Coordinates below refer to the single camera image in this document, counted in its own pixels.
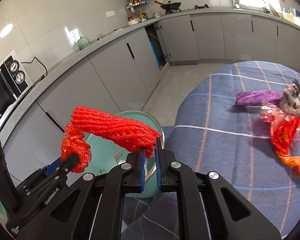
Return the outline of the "red mesh net bag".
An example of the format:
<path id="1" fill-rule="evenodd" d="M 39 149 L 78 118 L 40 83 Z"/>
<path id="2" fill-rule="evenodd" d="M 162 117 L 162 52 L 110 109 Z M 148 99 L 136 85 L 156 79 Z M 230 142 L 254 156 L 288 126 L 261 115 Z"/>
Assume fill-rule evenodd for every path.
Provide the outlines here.
<path id="1" fill-rule="evenodd" d="M 155 150 L 156 139 L 162 138 L 159 132 L 139 120 L 78 106 L 71 114 L 61 143 L 62 161 L 73 153 L 79 156 L 78 164 L 71 169 L 74 173 L 83 172 L 91 162 L 91 146 L 84 141 L 85 133 L 110 140 L 128 152 L 144 148 L 146 158 Z"/>

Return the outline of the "purple foil wrapper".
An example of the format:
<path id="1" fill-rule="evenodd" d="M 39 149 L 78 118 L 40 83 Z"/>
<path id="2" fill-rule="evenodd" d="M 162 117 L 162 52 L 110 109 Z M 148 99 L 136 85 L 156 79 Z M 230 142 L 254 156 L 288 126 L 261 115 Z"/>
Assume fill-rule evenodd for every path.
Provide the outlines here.
<path id="1" fill-rule="evenodd" d="M 282 94 L 272 90 L 257 90 L 252 92 L 241 92 L 236 94 L 236 106 L 260 106 L 264 102 L 278 105 Z"/>

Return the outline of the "pink red plastic bag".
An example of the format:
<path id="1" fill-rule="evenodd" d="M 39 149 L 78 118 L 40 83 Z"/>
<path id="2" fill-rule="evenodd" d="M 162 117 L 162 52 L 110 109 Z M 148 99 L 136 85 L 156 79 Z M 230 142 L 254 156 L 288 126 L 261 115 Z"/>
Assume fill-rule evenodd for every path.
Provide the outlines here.
<path id="1" fill-rule="evenodd" d="M 264 102 L 260 119 L 270 124 L 270 140 L 274 146 L 298 152 L 300 148 L 300 117 L 285 113 L 280 107 Z"/>

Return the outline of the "orange blue snack wrapper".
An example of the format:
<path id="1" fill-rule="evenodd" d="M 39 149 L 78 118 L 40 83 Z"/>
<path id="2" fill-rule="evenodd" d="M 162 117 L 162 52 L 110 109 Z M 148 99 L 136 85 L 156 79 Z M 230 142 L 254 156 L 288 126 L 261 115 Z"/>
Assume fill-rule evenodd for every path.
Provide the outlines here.
<path id="1" fill-rule="evenodd" d="M 292 156 L 290 148 L 300 126 L 300 119 L 296 116 L 277 115 L 270 125 L 270 140 L 274 153 L 279 161 L 293 170 L 300 178 L 300 155 Z"/>

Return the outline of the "plaid checkered cloth rag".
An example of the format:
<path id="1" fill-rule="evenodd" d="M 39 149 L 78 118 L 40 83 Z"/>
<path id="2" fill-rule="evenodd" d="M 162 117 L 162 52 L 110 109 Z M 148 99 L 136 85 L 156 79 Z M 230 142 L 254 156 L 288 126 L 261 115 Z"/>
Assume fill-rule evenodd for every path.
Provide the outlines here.
<path id="1" fill-rule="evenodd" d="M 285 114 L 300 118 L 300 84 L 298 80 L 293 80 L 288 88 L 283 90 L 279 107 Z"/>

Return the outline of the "grey lower kitchen cabinets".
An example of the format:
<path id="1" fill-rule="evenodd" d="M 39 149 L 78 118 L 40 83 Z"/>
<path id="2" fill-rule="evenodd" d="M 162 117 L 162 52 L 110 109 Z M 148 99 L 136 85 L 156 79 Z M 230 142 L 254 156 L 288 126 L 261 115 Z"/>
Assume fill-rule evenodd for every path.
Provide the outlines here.
<path id="1" fill-rule="evenodd" d="M 168 39 L 186 30 L 203 51 L 224 49 L 235 63 L 264 61 L 300 72 L 300 30 L 269 17 L 238 12 L 205 12 L 161 20 Z M 65 70 L 55 71 L 12 114 L 11 128 L 0 133 L 10 174 L 23 180 L 60 156 L 62 130 L 77 106 L 117 114 L 140 110 L 160 80 L 144 27 L 101 46 Z"/>

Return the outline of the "blue plaid tablecloth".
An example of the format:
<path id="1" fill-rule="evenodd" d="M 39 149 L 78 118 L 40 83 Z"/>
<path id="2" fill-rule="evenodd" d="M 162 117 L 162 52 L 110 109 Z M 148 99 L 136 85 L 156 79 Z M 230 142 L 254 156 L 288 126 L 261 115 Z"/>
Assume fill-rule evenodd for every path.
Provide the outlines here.
<path id="1" fill-rule="evenodd" d="M 240 92 L 281 93 L 300 72 L 278 63 L 246 61 L 206 77 L 164 126 L 165 147 L 194 171 L 218 172 L 263 213 L 282 237 L 300 219 L 300 179 L 275 155 L 258 107 L 239 107 Z"/>

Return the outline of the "black white microwave oven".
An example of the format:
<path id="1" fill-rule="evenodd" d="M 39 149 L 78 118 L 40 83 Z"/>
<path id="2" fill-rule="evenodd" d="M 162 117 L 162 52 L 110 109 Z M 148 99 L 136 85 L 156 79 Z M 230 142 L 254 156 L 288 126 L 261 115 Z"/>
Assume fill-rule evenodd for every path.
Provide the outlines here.
<path id="1" fill-rule="evenodd" d="M 0 63 L 0 130 L 33 82 L 15 51 Z"/>

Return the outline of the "spice rack with bottles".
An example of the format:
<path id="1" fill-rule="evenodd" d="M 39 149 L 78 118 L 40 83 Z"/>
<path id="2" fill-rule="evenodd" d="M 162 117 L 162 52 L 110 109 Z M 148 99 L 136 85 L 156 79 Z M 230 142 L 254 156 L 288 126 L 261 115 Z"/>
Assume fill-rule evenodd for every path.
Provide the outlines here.
<path id="1" fill-rule="evenodd" d="M 152 16 L 148 0 L 127 0 L 126 13 L 129 26 L 145 22 Z"/>

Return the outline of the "black wok on stove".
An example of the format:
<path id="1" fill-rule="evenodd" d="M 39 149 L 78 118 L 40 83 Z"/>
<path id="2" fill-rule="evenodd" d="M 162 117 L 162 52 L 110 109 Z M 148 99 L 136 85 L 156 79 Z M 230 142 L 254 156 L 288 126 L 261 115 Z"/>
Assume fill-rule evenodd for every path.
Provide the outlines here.
<path id="1" fill-rule="evenodd" d="M 177 10 L 180 8 L 181 2 L 171 2 L 162 3 L 159 1 L 154 1 L 156 4 L 160 5 L 160 7 L 165 10 L 166 14 L 172 13 L 172 11 Z"/>

